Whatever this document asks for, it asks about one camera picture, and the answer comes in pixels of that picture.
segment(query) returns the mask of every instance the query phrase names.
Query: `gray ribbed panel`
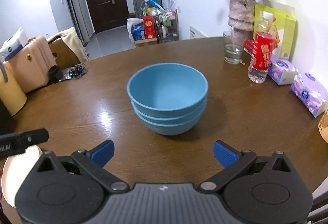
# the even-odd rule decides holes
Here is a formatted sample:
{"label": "gray ribbed panel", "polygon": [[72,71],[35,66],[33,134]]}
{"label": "gray ribbed panel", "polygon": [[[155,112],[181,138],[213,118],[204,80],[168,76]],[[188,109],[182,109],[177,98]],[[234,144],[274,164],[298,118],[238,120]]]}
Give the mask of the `gray ribbed panel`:
{"label": "gray ribbed panel", "polygon": [[240,224],[213,194],[192,184],[136,184],[126,194],[112,195],[86,224]]}

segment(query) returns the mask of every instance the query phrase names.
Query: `tiled floor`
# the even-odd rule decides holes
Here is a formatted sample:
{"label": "tiled floor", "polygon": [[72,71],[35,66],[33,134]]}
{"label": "tiled floor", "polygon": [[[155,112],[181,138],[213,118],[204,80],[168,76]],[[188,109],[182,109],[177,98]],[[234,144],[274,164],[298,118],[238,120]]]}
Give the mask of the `tiled floor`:
{"label": "tiled floor", "polygon": [[131,42],[126,26],[124,26],[93,35],[86,46],[86,51],[91,60],[133,48],[135,45]]}

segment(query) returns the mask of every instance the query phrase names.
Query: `stack of bowls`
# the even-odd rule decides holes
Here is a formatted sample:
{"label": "stack of bowls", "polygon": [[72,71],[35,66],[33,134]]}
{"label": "stack of bowls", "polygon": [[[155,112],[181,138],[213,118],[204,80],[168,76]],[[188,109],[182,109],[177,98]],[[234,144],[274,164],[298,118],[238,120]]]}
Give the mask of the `stack of bowls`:
{"label": "stack of bowls", "polygon": [[208,83],[193,67],[160,63],[136,72],[127,92],[135,113],[149,129],[162,135],[178,135],[201,118]]}

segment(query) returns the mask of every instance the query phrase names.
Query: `water bottle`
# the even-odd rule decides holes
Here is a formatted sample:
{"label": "water bottle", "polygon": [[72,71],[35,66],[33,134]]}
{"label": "water bottle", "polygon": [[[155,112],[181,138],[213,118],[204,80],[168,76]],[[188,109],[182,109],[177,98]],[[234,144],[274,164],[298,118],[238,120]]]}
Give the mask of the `water bottle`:
{"label": "water bottle", "polygon": [[256,28],[254,49],[248,70],[248,77],[255,83],[263,83],[268,75],[276,33],[273,26],[273,14],[263,12],[263,19]]}

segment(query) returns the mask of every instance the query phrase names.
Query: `yellow trash bin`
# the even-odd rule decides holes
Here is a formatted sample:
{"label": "yellow trash bin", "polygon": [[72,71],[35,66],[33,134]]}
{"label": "yellow trash bin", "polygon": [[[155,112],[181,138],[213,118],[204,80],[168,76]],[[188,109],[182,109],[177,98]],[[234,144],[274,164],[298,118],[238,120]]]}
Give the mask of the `yellow trash bin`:
{"label": "yellow trash bin", "polygon": [[9,67],[0,62],[0,99],[13,116],[25,105],[27,97]]}

